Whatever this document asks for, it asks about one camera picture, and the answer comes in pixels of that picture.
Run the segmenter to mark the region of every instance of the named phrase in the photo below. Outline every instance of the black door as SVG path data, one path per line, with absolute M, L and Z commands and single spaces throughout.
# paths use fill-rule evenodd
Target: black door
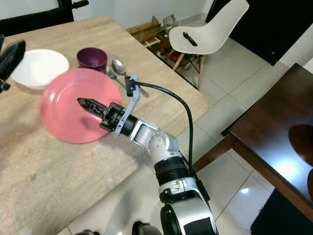
M 209 22 L 230 0 L 214 0 Z M 230 37 L 274 65 L 313 23 L 312 0 L 247 0 Z

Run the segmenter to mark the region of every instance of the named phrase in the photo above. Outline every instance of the white chair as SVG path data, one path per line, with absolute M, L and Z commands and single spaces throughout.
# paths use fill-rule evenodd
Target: white chair
M 173 67 L 173 70 L 175 71 L 185 53 L 200 55 L 200 70 L 198 78 L 199 90 L 201 84 L 200 78 L 204 64 L 203 55 L 212 54 L 222 47 L 231 31 L 234 29 L 248 8 L 249 4 L 245 0 L 231 0 L 209 23 L 204 26 L 178 26 L 171 29 L 169 39 L 173 50 L 168 54 L 165 60 L 167 60 L 174 51 L 181 52 L 180 57 Z M 184 38 L 182 34 L 183 32 L 187 32 L 188 35 L 198 44 L 198 46 L 192 46 L 191 43 Z

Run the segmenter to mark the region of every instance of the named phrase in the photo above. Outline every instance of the chair leg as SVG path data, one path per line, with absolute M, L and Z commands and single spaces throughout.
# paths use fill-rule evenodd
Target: chair leg
M 204 56 L 200 55 L 200 70 L 199 70 L 199 77 L 198 77 L 198 91 L 200 91 L 201 86 L 201 74 L 203 72 L 203 65 L 204 65 Z
M 182 58 L 184 57 L 185 53 L 180 54 L 178 60 L 176 61 L 174 67 L 173 67 L 173 71 L 175 71 L 179 65 L 179 63 L 181 62 Z
M 170 53 L 168 53 L 168 55 L 165 57 L 164 62 L 167 61 L 167 60 L 171 57 L 171 55 L 172 55 L 174 52 L 175 52 L 175 50 L 172 49 L 172 50 L 170 51 Z

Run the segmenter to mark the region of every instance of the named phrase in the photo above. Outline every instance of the purple bowl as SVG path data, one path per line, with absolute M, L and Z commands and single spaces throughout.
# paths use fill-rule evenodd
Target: purple bowl
M 103 70 L 108 62 L 107 54 L 103 50 L 94 47 L 81 49 L 76 58 L 81 67 L 93 70 Z

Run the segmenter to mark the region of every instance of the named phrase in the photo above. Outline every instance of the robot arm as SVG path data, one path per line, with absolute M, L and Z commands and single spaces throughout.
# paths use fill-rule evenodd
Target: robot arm
M 137 76 L 129 79 L 137 81 Z M 102 119 L 100 127 L 128 136 L 130 141 L 149 152 L 159 183 L 160 200 L 165 204 L 161 210 L 164 235 L 218 235 L 209 204 L 195 178 L 189 175 L 177 139 L 131 115 L 139 101 L 139 89 L 136 85 L 133 100 L 125 111 L 114 103 L 107 107 L 86 98 L 79 98 L 78 102 L 86 111 Z

